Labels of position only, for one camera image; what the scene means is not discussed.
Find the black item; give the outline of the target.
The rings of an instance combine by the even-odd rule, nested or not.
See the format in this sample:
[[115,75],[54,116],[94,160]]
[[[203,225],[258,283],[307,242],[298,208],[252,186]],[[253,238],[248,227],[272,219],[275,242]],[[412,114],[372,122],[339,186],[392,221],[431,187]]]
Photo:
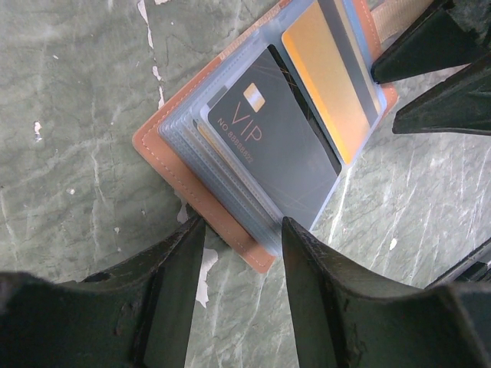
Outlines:
[[312,229],[341,163],[275,45],[236,55],[193,113],[283,215]]

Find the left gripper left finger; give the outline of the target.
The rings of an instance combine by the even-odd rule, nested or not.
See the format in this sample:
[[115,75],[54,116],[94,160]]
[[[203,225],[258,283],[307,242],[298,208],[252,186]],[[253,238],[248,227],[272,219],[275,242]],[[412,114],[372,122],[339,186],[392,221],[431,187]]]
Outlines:
[[3,367],[182,367],[206,224],[168,238],[83,281],[1,274]]

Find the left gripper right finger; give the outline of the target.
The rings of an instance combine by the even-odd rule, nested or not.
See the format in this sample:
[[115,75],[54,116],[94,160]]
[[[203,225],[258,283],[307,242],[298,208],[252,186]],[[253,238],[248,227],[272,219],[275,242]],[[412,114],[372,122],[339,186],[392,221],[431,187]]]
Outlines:
[[379,275],[282,221],[282,253],[302,367],[488,367],[490,286],[419,289]]

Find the gold magnetic stripe card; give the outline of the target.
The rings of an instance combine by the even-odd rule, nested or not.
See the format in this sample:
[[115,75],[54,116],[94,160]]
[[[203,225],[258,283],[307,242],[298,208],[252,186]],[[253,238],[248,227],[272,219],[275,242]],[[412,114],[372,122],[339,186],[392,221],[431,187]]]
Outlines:
[[313,1],[282,34],[282,43],[342,161],[366,143],[386,103],[341,1]]

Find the brown leather card holder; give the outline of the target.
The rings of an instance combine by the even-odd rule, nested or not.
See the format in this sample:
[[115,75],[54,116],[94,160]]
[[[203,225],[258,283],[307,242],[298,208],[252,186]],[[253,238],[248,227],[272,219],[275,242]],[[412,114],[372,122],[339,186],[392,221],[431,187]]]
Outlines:
[[[350,164],[342,161],[282,43],[282,34],[312,2],[275,4],[175,93],[133,136],[133,145],[141,156],[260,273],[270,269],[282,253],[281,223],[285,215],[257,188],[254,179],[240,172],[239,165],[225,155],[223,148],[217,147],[210,130],[203,128],[195,117],[193,105],[202,92],[216,84],[217,76],[236,55],[273,44],[317,117],[320,129],[341,163],[341,171],[351,165],[361,150]],[[371,65],[381,53],[373,14],[365,1],[341,2],[372,79]],[[395,104],[397,93],[392,86],[372,81],[386,103],[383,116]],[[369,136],[378,122],[372,126]]]

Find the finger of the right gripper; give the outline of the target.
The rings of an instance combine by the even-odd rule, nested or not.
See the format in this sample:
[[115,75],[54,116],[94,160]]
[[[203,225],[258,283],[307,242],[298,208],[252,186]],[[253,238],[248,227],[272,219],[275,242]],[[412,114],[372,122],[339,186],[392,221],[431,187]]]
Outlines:
[[397,111],[392,133],[490,134],[490,54]]
[[379,84],[471,64],[490,51],[489,1],[432,1],[373,63]]

